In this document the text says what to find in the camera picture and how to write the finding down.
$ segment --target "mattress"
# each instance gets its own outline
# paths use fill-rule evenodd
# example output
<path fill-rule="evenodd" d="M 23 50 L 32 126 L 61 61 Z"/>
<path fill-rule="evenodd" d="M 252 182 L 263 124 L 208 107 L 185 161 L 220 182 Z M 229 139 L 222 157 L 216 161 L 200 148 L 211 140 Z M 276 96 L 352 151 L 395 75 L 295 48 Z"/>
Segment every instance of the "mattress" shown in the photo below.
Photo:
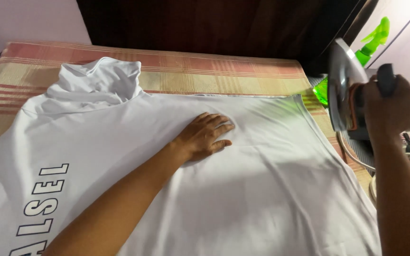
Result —
<path fill-rule="evenodd" d="M 148 93 L 289 96 L 303 102 L 367 195 L 371 176 L 339 147 L 327 112 L 297 61 L 172 51 L 121 49 L 81 44 L 9 42 L 0 57 L 0 136 L 26 100 L 58 80 L 62 63 L 86 64 L 108 56 L 140 61 L 140 86 Z"/>

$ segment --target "pink wall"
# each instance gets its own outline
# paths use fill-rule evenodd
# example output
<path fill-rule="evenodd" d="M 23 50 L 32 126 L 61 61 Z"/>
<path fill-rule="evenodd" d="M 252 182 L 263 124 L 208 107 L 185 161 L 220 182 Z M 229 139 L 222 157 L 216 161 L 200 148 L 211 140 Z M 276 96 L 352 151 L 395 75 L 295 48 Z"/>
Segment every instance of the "pink wall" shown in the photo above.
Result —
<path fill-rule="evenodd" d="M 0 0 L 0 52 L 21 39 L 91 44 L 75 0 Z"/>

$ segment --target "colorful fabric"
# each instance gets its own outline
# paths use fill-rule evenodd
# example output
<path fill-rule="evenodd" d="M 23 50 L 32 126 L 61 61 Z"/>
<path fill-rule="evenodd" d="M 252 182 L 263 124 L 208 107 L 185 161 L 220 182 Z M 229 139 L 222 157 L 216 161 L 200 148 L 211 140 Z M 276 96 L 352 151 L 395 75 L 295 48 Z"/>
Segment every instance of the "colorful fabric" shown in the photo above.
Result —
<path fill-rule="evenodd" d="M 149 93 L 172 94 L 301 94 L 307 110 L 338 154 L 354 170 L 368 194 L 366 169 L 340 149 L 330 119 L 312 92 L 297 61 L 171 51 L 120 49 L 60 42 L 24 41 L 7 44 L 0 58 L 0 136 L 26 100 L 58 80 L 62 63 L 86 64 L 108 56 L 140 61 L 140 86 Z"/>

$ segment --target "ironing surface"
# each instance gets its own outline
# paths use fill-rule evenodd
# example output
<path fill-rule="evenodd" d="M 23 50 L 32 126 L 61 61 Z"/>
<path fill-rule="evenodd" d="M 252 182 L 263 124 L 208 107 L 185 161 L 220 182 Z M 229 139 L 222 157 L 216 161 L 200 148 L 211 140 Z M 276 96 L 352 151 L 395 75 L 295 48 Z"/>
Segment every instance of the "ironing surface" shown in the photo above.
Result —
<path fill-rule="evenodd" d="M 328 114 L 317 100 L 298 62 L 151 50 L 119 49 L 59 42 L 8 43 L 0 59 L 0 136 L 27 98 L 58 80 L 62 63 L 86 64 L 103 56 L 142 61 L 140 85 L 152 93 L 301 94 L 304 104 L 337 153 L 368 193 L 367 170 L 341 151 Z"/>
<path fill-rule="evenodd" d="M 228 116 L 232 146 L 180 167 L 120 255 L 380 254 L 373 205 L 300 95 L 150 95 L 139 74 L 66 64 L 24 104 L 0 137 L 0 254 L 42 251 L 203 111 Z"/>

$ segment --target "green spray bottle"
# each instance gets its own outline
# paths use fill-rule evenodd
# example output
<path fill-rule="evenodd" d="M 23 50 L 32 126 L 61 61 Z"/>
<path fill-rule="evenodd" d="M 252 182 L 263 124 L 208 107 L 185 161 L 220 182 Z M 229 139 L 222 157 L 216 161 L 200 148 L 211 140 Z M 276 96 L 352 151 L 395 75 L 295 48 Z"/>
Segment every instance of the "green spray bottle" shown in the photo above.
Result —
<path fill-rule="evenodd" d="M 384 17 L 380 21 L 379 26 L 371 32 L 367 37 L 363 38 L 361 42 L 368 42 L 360 50 L 355 52 L 355 56 L 359 60 L 360 64 L 364 67 L 374 52 L 376 52 L 379 45 L 384 45 L 387 42 L 390 31 L 390 21 L 389 18 Z M 327 83 L 328 79 L 325 77 L 318 85 L 316 85 L 312 90 L 316 94 L 319 101 L 324 107 L 328 106 L 327 99 Z"/>

